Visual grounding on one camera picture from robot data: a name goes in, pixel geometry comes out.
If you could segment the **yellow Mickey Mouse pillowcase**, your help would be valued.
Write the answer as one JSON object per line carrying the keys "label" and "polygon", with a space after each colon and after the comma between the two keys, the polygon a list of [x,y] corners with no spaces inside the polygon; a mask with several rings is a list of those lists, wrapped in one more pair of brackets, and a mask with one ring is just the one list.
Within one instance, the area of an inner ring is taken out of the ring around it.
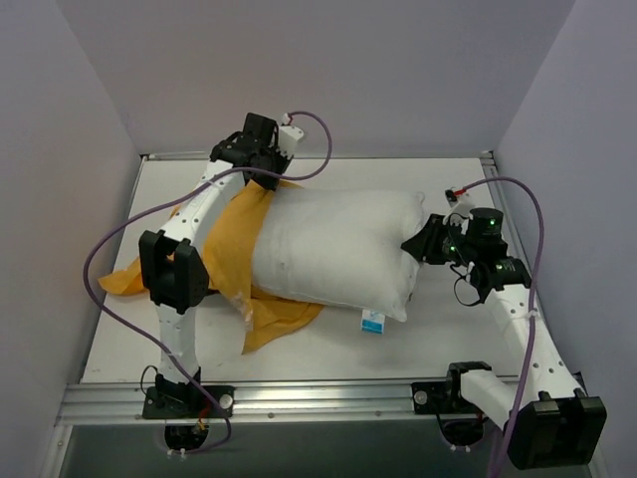
{"label": "yellow Mickey Mouse pillowcase", "polygon": [[200,253],[209,285],[243,316],[244,355],[304,328],[323,310],[318,303],[267,293],[252,278],[252,254],[274,198],[273,191],[250,182],[212,226]]}

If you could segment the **white pillow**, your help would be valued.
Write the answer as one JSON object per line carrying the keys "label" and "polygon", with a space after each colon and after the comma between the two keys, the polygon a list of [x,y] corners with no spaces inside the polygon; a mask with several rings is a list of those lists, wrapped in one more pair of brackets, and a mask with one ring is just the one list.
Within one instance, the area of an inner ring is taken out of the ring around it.
{"label": "white pillow", "polygon": [[402,245],[425,219],[422,192],[281,189],[255,245],[253,283],[281,298],[405,322],[420,264]]}

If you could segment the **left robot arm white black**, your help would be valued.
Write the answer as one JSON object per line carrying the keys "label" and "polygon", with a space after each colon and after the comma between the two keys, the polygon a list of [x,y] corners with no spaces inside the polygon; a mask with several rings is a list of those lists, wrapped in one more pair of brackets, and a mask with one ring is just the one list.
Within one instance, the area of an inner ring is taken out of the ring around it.
{"label": "left robot arm white black", "polygon": [[289,116],[276,122],[246,115],[241,130],[213,147],[196,184],[203,190],[184,201],[161,229],[145,231],[139,238],[141,279],[156,306],[159,340],[166,346],[155,390],[178,417],[193,415],[201,403],[193,385],[200,380],[195,315],[209,289],[201,257],[208,231],[248,180],[276,189],[304,136]]}

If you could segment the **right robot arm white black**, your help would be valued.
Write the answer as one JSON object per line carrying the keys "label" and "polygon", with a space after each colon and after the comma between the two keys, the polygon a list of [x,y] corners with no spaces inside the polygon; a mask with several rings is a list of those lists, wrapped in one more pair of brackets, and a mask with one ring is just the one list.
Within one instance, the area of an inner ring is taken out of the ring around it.
{"label": "right robot arm white black", "polygon": [[444,380],[411,385],[417,414],[467,416],[440,421],[454,447],[483,435],[491,420],[505,438],[505,453],[520,470],[585,465],[593,457],[607,418],[603,401],[590,396],[569,372],[535,308],[531,275],[511,256],[502,235],[504,214],[474,208],[467,215],[433,214],[402,249],[429,265],[466,267],[459,276],[492,315],[514,358],[522,362],[517,385],[498,378],[484,361],[452,362]]}

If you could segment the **blue white pillow label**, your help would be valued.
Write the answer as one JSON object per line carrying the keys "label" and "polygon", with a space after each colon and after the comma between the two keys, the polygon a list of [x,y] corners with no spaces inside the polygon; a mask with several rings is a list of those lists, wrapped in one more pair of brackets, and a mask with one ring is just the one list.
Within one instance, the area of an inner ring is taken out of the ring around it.
{"label": "blue white pillow label", "polygon": [[377,311],[361,312],[360,328],[363,332],[382,335],[385,329],[385,316]]}

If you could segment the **aluminium back frame rail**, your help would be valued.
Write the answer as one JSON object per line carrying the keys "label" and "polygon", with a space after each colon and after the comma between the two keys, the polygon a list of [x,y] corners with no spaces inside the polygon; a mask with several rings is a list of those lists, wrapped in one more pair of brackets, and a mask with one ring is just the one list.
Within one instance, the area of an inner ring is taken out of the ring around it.
{"label": "aluminium back frame rail", "polygon": [[[146,160],[208,160],[209,151],[176,151],[145,153],[141,157]],[[412,159],[412,158],[477,158],[479,160],[495,160],[495,152],[486,150],[482,152],[439,152],[439,153],[373,153],[373,154],[344,154],[332,153],[332,159]]]}

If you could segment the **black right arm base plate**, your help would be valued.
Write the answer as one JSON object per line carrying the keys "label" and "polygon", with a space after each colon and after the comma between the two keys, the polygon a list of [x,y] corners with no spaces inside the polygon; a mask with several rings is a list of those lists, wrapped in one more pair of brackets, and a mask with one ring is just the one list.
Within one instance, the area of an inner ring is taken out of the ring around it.
{"label": "black right arm base plate", "polygon": [[484,413],[445,380],[415,381],[410,384],[410,388],[413,411],[417,415]]}

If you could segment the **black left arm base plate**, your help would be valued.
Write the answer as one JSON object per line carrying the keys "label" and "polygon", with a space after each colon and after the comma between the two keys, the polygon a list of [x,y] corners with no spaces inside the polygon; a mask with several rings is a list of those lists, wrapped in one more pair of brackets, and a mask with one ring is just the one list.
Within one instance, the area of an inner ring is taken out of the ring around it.
{"label": "black left arm base plate", "polygon": [[217,400],[219,407],[192,384],[179,383],[176,387],[150,387],[146,391],[141,416],[144,419],[173,420],[198,418],[207,411],[206,417],[209,418],[230,417],[236,388],[226,384],[204,385],[203,388]]}

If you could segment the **aluminium front frame rail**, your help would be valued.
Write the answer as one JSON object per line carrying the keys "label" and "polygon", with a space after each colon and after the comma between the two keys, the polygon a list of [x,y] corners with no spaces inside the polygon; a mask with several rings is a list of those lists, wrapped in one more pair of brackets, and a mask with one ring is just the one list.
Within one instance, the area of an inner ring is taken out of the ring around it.
{"label": "aluminium front frame rail", "polygon": [[[234,424],[424,419],[414,412],[416,378],[237,381]],[[81,383],[67,387],[56,423],[81,425],[186,425],[192,417],[146,419],[145,396],[135,383]]]}

